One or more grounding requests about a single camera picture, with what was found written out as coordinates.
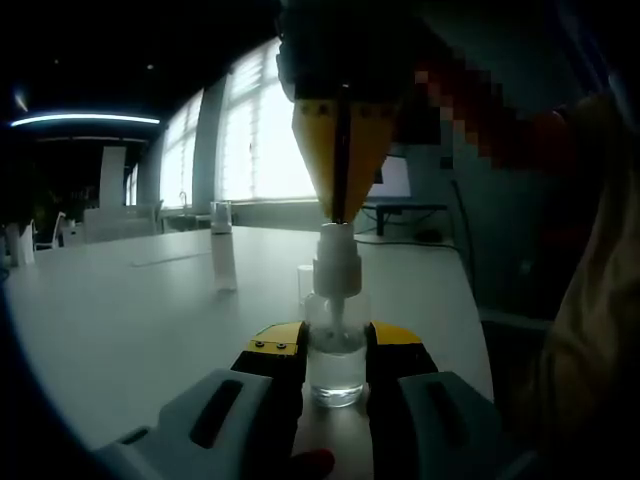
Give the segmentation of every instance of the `spray bottle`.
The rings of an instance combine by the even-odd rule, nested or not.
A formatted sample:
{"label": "spray bottle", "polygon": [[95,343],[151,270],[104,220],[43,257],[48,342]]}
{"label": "spray bottle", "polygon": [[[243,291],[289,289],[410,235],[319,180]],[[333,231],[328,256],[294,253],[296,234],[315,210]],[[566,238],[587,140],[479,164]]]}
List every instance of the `spray bottle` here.
{"label": "spray bottle", "polygon": [[313,294],[305,301],[311,394],[325,407],[354,403],[365,382],[370,307],[362,293],[362,261],[353,235],[348,223],[322,226],[313,261]]}

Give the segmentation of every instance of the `cable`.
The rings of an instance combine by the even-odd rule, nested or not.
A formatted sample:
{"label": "cable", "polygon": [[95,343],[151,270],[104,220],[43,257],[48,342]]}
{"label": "cable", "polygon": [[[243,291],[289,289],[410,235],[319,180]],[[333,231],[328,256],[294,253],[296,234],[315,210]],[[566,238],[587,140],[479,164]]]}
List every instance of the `cable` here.
{"label": "cable", "polygon": [[[371,220],[376,221],[375,218],[369,217],[369,215],[367,215],[367,217],[370,218]],[[387,213],[387,218],[385,218],[384,221],[382,222],[382,226],[383,227],[387,224],[387,222],[389,221],[389,218],[391,218],[391,214]],[[360,232],[356,232],[354,235],[361,235],[363,233],[370,232],[372,230],[376,230],[377,228],[378,228],[377,226],[376,227],[367,228],[367,229],[362,230]]]}
{"label": "cable", "polygon": [[404,242],[404,241],[389,241],[389,242],[370,242],[367,240],[358,240],[357,243],[363,243],[365,245],[415,245],[417,247],[435,247],[435,248],[448,248],[455,252],[461,253],[460,249],[454,245],[447,245],[446,243],[421,243],[421,242]]}
{"label": "cable", "polygon": [[373,220],[374,222],[378,221],[376,218],[373,218],[371,215],[369,215],[365,209],[362,209],[362,213],[364,213],[364,216],[367,217],[369,220]]}
{"label": "cable", "polygon": [[[387,219],[384,221],[384,223],[385,225],[388,223],[389,225],[400,226],[400,227],[406,227],[407,225],[417,225],[418,223],[422,222],[423,220],[426,220],[431,215],[439,211],[440,210],[431,210],[429,213],[427,213],[426,215],[423,215],[418,220],[412,220],[409,222],[389,222],[388,220],[389,220],[389,217],[391,217],[391,214],[387,213],[388,216],[387,216]],[[362,213],[364,213],[369,220],[373,220],[374,222],[376,221],[376,219],[371,215],[369,215],[366,210],[362,209]]]}
{"label": "cable", "polygon": [[422,222],[423,220],[426,220],[431,215],[433,215],[434,213],[439,212],[439,211],[440,210],[431,210],[429,213],[427,213],[426,215],[423,215],[418,220],[411,220],[409,222],[389,222],[389,225],[395,225],[395,226],[398,226],[398,227],[406,227],[407,225],[417,225],[420,222]]}
{"label": "cable", "polygon": [[469,276],[471,277],[471,292],[475,298],[476,296],[476,253],[473,248],[473,238],[471,237],[471,228],[469,226],[469,216],[467,215],[467,209],[462,201],[462,195],[460,194],[460,187],[455,179],[451,180],[451,186],[453,192],[456,195],[458,201],[458,208],[460,208],[460,216],[462,216],[462,224],[464,225],[465,235],[467,236],[467,245],[469,246]]}

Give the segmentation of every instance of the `blurred hand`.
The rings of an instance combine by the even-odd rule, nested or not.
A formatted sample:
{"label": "blurred hand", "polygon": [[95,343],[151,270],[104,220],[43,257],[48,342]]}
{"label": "blurred hand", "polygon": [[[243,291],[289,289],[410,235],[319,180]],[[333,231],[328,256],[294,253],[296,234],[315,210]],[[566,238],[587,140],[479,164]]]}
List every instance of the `blurred hand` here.
{"label": "blurred hand", "polygon": [[314,450],[291,457],[286,466],[287,480],[322,480],[333,470],[335,459],[329,450]]}

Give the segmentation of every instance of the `window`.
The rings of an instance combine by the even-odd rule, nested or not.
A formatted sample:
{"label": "window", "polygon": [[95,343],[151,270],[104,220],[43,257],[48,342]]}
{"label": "window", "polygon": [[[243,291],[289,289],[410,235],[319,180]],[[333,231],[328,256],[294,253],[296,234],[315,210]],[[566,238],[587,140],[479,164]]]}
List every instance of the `window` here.
{"label": "window", "polygon": [[126,205],[136,205],[138,201],[138,165],[133,167],[127,177],[126,190]]}
{"label": "window", "polygon": [[175,114],[165,132],[160,166],[162,208],[191,205],[193,154],[201,103],[202,91]]}
{"label": "window", "polygon": [[274,40],[234,67],[227,81],[217,162],[216,198],[315,198],[291,131],[293,103],[278,80]]}

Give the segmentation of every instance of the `desk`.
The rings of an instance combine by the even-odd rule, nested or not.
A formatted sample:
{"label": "desk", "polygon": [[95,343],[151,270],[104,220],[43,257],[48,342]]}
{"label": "desk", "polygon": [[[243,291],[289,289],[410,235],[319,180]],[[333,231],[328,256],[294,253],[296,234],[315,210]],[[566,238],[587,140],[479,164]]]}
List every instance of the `desk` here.
{"label": "desk", "polygon": [[365,203],[363,210],[374,210],[376,212],[376,235],[382,237],[384,235],[385,214],[401,215],[405,210],[418,211],[446,211],[447,206],[441,204],[421,204],[421,203]]}
{"label": "desk", "polygon": [[[317,239],[234,227],[239,288],[231,295],[212,291],[208,231],[38,252],[34,265],[12,270],[6,294],[33,372],[72,429],[97,448],[156,425],[164,404],[214,368],[231,366],[260,329],[295,321],[296,267],[311,262]],[[478,311],[458,254],[358,248],[374,319],[411,329],[440,370],[491,399]],[[332,478],[368,478],[362,406],[319,419],[305,398],[295,450],[329,446],[337,458]]]}

